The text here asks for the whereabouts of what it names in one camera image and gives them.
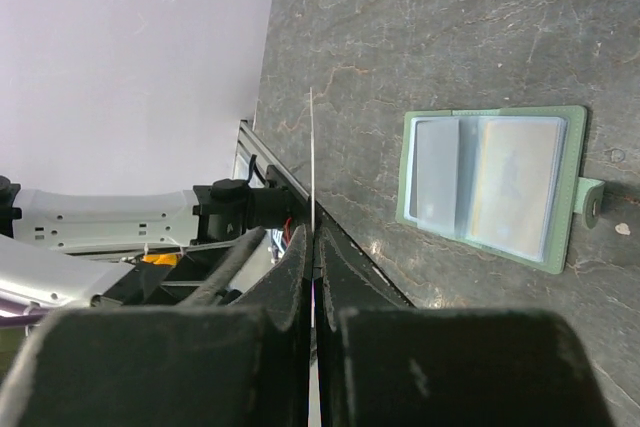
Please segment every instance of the dark marble countertop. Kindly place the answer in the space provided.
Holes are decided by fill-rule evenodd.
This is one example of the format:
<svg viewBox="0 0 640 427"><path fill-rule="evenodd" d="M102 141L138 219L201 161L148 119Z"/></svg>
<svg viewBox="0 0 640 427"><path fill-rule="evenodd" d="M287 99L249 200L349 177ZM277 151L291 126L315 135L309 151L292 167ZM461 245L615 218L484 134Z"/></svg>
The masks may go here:
<svg viewBox="0 0 640 427"><path fill-rule="evenodd" d="M318 199L390 278L422 307L560 312L640 425L640 0L273 0L256 130L306 183L310 87ZM608 187L563 274L395 223L407 111L574 104L582 175Z"/></svg>

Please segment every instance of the thin metal rod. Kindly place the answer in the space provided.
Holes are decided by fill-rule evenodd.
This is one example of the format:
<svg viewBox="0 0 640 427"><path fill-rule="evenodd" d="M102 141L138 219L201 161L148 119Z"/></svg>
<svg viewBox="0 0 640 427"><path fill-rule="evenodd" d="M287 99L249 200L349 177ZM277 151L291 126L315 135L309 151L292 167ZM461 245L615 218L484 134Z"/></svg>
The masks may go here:
<svg viewBox="0 0 640 427"><path fill-rule="evenodd" d="M232 247L235 244L235 240L229 240L225 242L211 242L207 244L199 245L185 245L185 246L170 246L170 247L150 247L149 254L180 254L182 252L199 252L202 250L211 249L226 249ZM101 251L101 252L79 252L70 253L73 257L87 258L91 260L119 260L122 257L136 257L144 254L144 249L125 249L125 250L113 250L113 251Z"/></svg>
<svg viewBox="0 0 640 427"><path fill-rule="evenodd" d="M313 123L313 87L309 88L309 115L311 116L311 232L316 231L316 142Z"/></svg>
<svg viewBox="0 0 640 427"><path fill-rule="evenodd" d="M200 287L201 280L169 280L162 283L162 287Z"/></svg>
<svg viewBox="0 0 640 427"><path fill-rule="evenodd" d="M218 294L229 285L262 243L265 233L264 228L257 227L240 237L237 244L227 252L220 267L178 305L181 307L214 305L219 300Z"/></svg>

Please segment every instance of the green card holder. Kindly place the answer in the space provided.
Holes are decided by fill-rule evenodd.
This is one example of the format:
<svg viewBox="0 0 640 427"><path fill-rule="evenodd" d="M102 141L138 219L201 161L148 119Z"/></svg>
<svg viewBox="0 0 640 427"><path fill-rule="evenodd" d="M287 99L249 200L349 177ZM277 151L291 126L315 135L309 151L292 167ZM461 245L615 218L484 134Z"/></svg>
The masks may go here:
<svg viewBox="0 0 640 427"><path fill-rule="evenodd" d="M549 227L546 237L546 254L541 262L519 257L492 247L464 238L451 239L462 242L484 252L514 260L521 264L543 270L551 274L559 274L564 269L569 232L573 214L581 215L585 228L595 227L600 214L600 206L604 193L604 182L579 177L582 146L586 128L587 111L578 105L556 107L513 107L494 110L440 110L428 112L409 112L405 116L404 139L400 161L398 188L398 205L396 221L418 227L415 219L407 218L407 174L408 162L413 142L412 132L414 119L421 117L561 117L566 121L566 133L562 146L562 155L558 168L554 202L551 208Z"/></svg>

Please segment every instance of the cable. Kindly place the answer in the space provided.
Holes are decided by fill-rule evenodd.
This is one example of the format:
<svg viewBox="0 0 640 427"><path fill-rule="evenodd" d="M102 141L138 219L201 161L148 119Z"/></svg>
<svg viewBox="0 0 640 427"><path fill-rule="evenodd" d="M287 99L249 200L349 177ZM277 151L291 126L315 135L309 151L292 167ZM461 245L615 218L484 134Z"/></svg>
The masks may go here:
<svg viewBox="0 0 640 427"><path fill-rule="evenodd" d="M256 154L253 154L251 156L251 158L249 159L249 166L248 166L249 175L247 176L247 184L251 183L251 179L253 178L253 174L256 171L256 162L257 161L258 161L258 156Z"/></svg>
<svg viewBox="0 0 640 427"><path fill-rule="evenodd" d="M292 220L293 218L289 217L287 221L284 223L283 237L284 237L284 241L287 243L287 247L291 243L291 231L289 230L289 225L291 224Z"/></svg>
<svg viewBox="0 0 640 427"><path fill-rule="evenodd" d="M316 231L316 140L313 122L313 88L309 88L309 117L311 117L311 233Z"/></svg>

